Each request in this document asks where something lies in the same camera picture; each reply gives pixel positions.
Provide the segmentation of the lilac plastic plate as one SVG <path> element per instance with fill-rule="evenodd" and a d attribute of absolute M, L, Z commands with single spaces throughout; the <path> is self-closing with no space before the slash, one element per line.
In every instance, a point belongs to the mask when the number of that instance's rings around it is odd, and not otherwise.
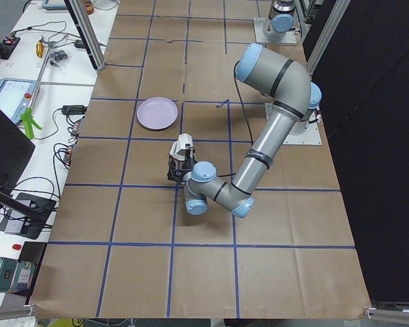
<path fill-rule="evenodd" d="M 137 110 L 138 122 L 147 129 L 162 130 L 170 127 L 178 117 L 174 102 L 165 97 L 149 98 Z"/>

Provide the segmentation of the blue teach pendant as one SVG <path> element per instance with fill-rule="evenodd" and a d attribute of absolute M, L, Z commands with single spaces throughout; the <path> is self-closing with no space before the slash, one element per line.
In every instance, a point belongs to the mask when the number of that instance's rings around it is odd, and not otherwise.
<path fill-rule="evenodd" d="M 34 80 L 3 78 L 0 81 L 0 110 L 15 124 L 29 105 L 35 90 Z"/>

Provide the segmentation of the yellow resistor block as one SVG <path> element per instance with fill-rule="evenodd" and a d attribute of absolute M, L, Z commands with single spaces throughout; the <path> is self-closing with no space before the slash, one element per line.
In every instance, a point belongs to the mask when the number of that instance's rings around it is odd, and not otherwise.
<path fill-rule="evenodd" d="M 35 53 L 38 58 L 42 58 L 44 55 L 44 43 L 43 41 L 39 40 L 35 46 Z"/>

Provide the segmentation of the green handled reach grabber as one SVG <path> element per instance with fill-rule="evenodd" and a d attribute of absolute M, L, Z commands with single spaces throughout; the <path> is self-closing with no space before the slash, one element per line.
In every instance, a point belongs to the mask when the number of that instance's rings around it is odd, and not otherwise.
<path fill-rule="evenodd" d="M 52 50 L 52 46 L 48 45 L 47 46 L 47 51 L 45 53 L 44 61 L 42 63 L 42 66 L 40 68 L 40 72 L 37 76 L 37 80 L 35 82 L 35 88 L 32 92 L 31 98 L 29 100 L 29 104 L 25 111 L 21 114 L 21 120 L 24 125 L 25 129 L 25 135 L 28 137 L 28 139 L 32 140 L 34 139 L 34 133 L 33 133 L 33 128 L 36 127 L 38 130 L 42 130 L 42 128 L 35 122 L 33 115 L 32 115 L 32 108 L 35 103 L 35 100 L 37 98 L 37 94 L 39 93 L 40 90 L 40 85 L 41 85 L 41 80 L 42 76 L 44 74 L 44 71 L 46 69 L 46 66 L 48 65 L 48 62 L 50 60 L 50 53 Z"/>

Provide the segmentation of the black power adapter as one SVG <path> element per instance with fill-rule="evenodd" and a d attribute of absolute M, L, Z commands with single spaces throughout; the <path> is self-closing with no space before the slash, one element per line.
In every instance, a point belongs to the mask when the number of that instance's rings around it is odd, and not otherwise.
<path fill-rule="evenodd" d="M 83 115 L 87 111 L 84 105 L 64 105 L 61 109 L 63 115 Z"/>

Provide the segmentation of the brown paper table cover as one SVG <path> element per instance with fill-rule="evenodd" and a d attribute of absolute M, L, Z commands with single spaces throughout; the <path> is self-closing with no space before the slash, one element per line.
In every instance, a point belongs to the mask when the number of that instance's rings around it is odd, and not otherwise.
<path fill-rule="evenodd" d="M 185 209 L 166 177 L 178 135 L 220 174 L 239 169 L 265 98 L 235 84 L 259 1 L 122 1 L 32 302 L 40 318 L 356 319 L 369 305 L 327 143 L 283 146 L 239 219 Z M 168 128 L 143 101 L 178 109 Z"/>

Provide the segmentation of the aluminium frame post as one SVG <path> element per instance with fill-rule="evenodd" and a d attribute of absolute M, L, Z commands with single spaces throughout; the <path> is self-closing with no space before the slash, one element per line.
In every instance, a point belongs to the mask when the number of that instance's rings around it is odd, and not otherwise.
<path fill-rule="evenodd" d="M 77 28 L 93 68 L 96 71 L 103 70 L 106 67 L 106 61 L 83 1 L 65 0 L 64 3 Z"/>

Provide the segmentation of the black monitor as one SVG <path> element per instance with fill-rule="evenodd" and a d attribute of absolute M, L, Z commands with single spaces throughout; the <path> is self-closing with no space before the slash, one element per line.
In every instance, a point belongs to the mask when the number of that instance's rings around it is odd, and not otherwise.
<path fill-rule="evenodd" d="M 10 195 L 27 167 L 35 145 L 0 110 L 0 192 Z"/>

